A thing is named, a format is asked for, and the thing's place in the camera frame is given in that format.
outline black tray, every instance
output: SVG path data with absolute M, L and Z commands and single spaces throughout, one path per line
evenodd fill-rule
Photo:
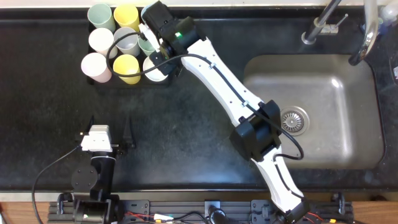
M 115 22 L 115 24 L 116 24 L 116 30 L 118 28 L 120 28 L 120 26 L 117 22 Z M 96 27 L 92 23 L 89 22 L 88 32 L 91 33 L 95 29 L 96 29 Z M 95 52 L 95 50 L 92 49 L 89 45 L 88 46 L 88 54 L 93 53 L 93 52 Z M 120 55 L 123 55 L 123 53 L 118 49 L 118 54 L 114 58 L 109 60 L 111 67 L 113 67 L 114 61 Z M 145 53 L 142 52 L 142 50 L 140 49 L 140 54 L 136 57 L 138 60 L 138 63 L 139 63 L 140 71 L 143 71 L 142 65 L 144 64 L 144 60 L 146 57 L 147 56 L 145 55 Z M 169 74 L 168 77 L 161 82 L 153 82 L 150 79 L 148 79 L 146 77 L 146 75 L 141 75 L 141 79 L 138 81 L 138 83 L 133 84 L 133 85 L 125 83 L 123 80 L 121 80 L 116 75 L 112 75 L 111 79 L 109 81 L 107 81 L 106 83 L 99 83 L 99 82 L 93 80 L 92 78 L 86 76 L 85 74 L 83 74 L 83 75 L 87 78 L 87 83 L 95 86 L 96 88 L 116 88 L 116 89 L 117 88 L 122 88 L 122 89 L 123 88 L 165 88 L 171 84 L 172 77 L 177 72 L 179 73 L 179 71 L 176 70 L 173 73 Z

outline black countertop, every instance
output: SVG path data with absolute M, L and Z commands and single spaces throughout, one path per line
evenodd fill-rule
M 239 78 L 250 59 L 264 54 L 350 54 L 361 44 L 361 9 L 349 10 L 337 36 L 304 45 L 300 36 L 319 9 L 212 9 L 193 15 L 219 56 Z M 7 11 L 0 17 L 0 190 L 29 190 L 46 165 L 70 151 L 91 115 L 108 124 L 114 139 L 132 117 L 137 149 L 118 158 L 114 190 L 266 189 L 254 164 L 235 151 L 232 125 L 200 81 L 183 71 L 168 88 L 97 89 L 86 82 L 80 62 L 88 49 L 84 11 Z M 398 189 L 398 30 L 380 37 L 366 59 L 374 70 L 384 159 L 374 169 L 293 169 L 302 190 Z M 39 190 L 71 190 L 70 177 L 89 155 L 74 152 L 43 174 Z

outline wooden surface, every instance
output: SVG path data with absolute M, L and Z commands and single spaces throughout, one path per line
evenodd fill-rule
M 398 223 L 398 202 L 354 202 L 355 219 L 366 224 Z M 37 223 L 31 202 L 2 202 L 9 224 Z M 38 202 L 40 217 L 47 219 L 48 202 Z

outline robotic arm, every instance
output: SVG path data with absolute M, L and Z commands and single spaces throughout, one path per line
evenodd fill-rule
M 241 155 L 251 159 L 260 170 L 272 201 L 282 212 L 280 222 L 299 221 L 309 206 L 303 201 L 303 193 L 295 186 L 283 158 L 275 157 L 282 153 L 281 133 L 256 115 L 260 113 L 280 125 L 279 107 L 273 101 L 264 103 L 233 75 L 192 18 L 181 21 L 174 18 L 160 1 L 146 8 L 142 18 L 146 25 L 140 24 L 140 30 L 157 49 L 150 55 L 154 65 L 187 55 L 181 58 L 182 65 L 206 85 L 227 112 L 235 126 L 229 138 Z M 188 54 L 207 58 L 211 65 Z M 178 66 L 178 63 L 167 63 L 159 70 L 166 75 Z

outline white wall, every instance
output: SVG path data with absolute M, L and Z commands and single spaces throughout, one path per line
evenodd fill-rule
M 162 0 L 168 6 L 319 6 L 330 0 Z M 377 0 L 385 5 L 390 0 Z M 20 7 L 90 7 L 103 2 L 117 6 L 124 2 L 134 2 L 136 6 L 146 6 L 154 0 L 0 0 L 0 8 Z M 363 0 L 342 0 L 340 6 L 363 5 Z

